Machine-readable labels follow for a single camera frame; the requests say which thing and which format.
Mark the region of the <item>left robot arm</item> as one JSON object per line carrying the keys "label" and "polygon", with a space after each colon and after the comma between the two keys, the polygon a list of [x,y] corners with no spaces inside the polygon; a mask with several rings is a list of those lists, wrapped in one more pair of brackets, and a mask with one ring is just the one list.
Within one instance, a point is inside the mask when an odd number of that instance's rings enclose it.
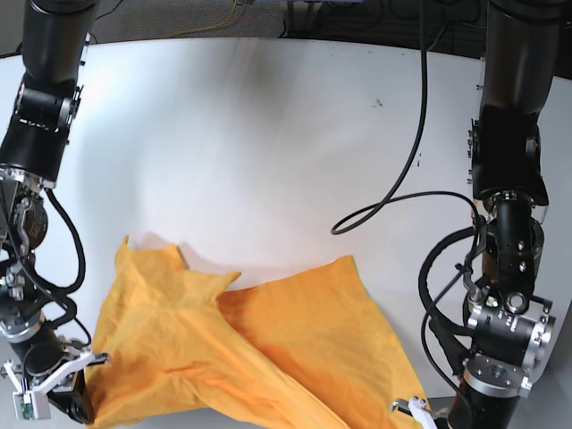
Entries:
{"label": "left robot arm", "polygon": [[[551,342],[552,303],[534,293],[549,205],[538,120],[570,9],[568,1],[488,4],[481,103],[468,139],[473,223],[431,250],[417,281],[421,331],[439,342],[455,398],[442,411],[418,397],[392,404],[424,428],[507,427]],[[466,290],[456,324],[439,310],[428,275],[441,252],[463,239],[472,245],[456,267]]]}

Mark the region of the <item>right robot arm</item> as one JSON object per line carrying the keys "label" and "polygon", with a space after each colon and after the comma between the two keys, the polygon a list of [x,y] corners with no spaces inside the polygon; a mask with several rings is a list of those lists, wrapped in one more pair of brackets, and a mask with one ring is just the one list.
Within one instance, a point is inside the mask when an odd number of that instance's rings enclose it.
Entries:
{"label": "right robot arm", "polygon": [[47,419],[57,408],[91,425],[95,412],[85,380],[88,366],[106,362],[88,341],[57,334],[77,318],[72,295],[84,282],[86,258],[74,244],[78,272],[58,286],[36,270],[36,248],[48,226],[46,204],[54,194],[72,122],[80,105],[82,57],[97,14],[95,1],[28,1],[21,57],[25,72],[1,145],[1,334],[16,360],[1,374],[13,383],[22,420]]}

